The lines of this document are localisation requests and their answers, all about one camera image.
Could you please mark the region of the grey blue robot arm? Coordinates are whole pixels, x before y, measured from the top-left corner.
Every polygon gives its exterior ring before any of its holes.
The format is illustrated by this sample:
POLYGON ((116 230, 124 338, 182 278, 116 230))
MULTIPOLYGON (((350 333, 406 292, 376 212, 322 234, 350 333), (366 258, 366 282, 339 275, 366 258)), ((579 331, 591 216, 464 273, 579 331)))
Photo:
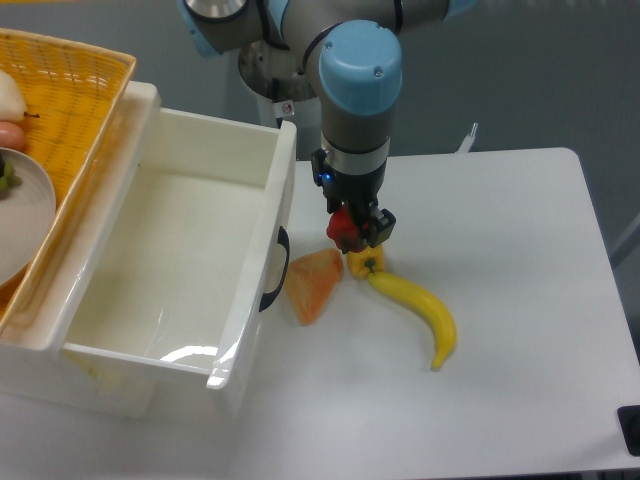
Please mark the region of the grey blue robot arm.
POLYGON ((386 241, 394 215, 383 184, 403 83, 399 35, 471 8, 468 1, 182 1, 204 56, 238 54, 244 85, 275 120, 300 114, 319 137, 309 149, 314 183, 343 252, 386 241))

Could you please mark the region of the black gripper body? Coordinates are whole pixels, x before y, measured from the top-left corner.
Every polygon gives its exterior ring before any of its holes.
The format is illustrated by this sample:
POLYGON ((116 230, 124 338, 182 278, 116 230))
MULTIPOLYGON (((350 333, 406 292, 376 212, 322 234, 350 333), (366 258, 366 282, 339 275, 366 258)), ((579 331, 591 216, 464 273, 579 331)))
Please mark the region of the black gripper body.
POLYGON ((351 155, 346 156, 349 168, 357 167, 356 162, 365 162, 363 173, 346 172, 336 167, 337 163, 331 163, 330 152, 318 149, 311 155, 311 168, 314 183, 323 191, 326 199, 340 199, 344 205, 350 202, 378 202, 378 193, 382 187, 386 161, 373 167, 372 163, 366 159, 365 155, 355 154, 354 160, 351 155))

